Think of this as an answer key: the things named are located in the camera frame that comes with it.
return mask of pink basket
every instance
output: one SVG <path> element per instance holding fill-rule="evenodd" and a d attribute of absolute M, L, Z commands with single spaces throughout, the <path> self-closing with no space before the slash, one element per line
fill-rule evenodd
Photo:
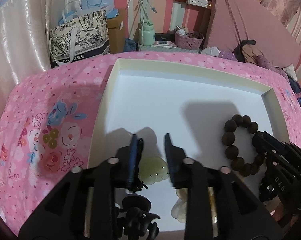
<path fill-rule="evenodd" d="M 200 44 L 202 44 L 204 36 L 201 33 L 195 31 L 189 31 L 189 33 L 195 34 L 200 37 L 200 39 L 196 38 L 189 38 L 189 37 L 182 37 L 175 33 L 175 43 L 177 47 L 181 49 L 199 49 Z"/>

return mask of electrical outlet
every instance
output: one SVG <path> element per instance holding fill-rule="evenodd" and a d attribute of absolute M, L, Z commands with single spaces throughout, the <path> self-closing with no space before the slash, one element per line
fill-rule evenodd
<path fill-rule="evenodd" d="M 190 4 L 190 5 L 197 5 L 200 7 L 207 8 L 209 1 L 207 1 L 207 0 L 187 0 L 186 3 Z"/>

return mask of wooden bead bracelet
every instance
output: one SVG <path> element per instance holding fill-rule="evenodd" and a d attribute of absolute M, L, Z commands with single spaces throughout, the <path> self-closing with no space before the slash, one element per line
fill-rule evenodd
<path fill-rule="evenodd" d="M 249 175 L 255 175 L 259 171 L 260 166 L 264 163 L 264 156 L 258 154 L 252 164 L 245 163 L 244 159 L 238 156 L 239 150 L 237 146 L 232 144 L 235 141 L 234 132 L 239 126 L 247 128 L 248 132 L 252 134 L 256 133 L 258 130 L 258 124 L 252 122 L 249 116 L 235 114 L 225 123 L 225 133 L 223 134 L 221 141 L 224 145 L 228 146 L 225 154 L 228 159 L 232 160 L 231 168 L 234 171 L 239 171 L 240 175 L 243 177 L 247 177 Z"/>

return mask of floral tablecloth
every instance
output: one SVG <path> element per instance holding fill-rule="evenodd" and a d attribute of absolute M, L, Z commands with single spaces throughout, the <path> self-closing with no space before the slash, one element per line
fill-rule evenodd
<path fill-rule="evenodd" d="M 74 62 L 28 77 L 0 120 L 0 214 L 12 231 L 72 167 L 86 167 L 103 91 L 118 58 L 214 68 L 274 88 L 291 142 L 301 147 L 301 108 L 288 82 L 258 66 L 201 54 L 130 52 Z"/>

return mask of white curtain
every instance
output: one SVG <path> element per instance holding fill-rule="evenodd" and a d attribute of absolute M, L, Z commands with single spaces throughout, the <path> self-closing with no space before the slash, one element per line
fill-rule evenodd
<path fill-rule="evenodd" d="M 24 78 L 50 69 L 49 29 L 72 0 L 1 0 L 0 118 L 9 93 Z"/>

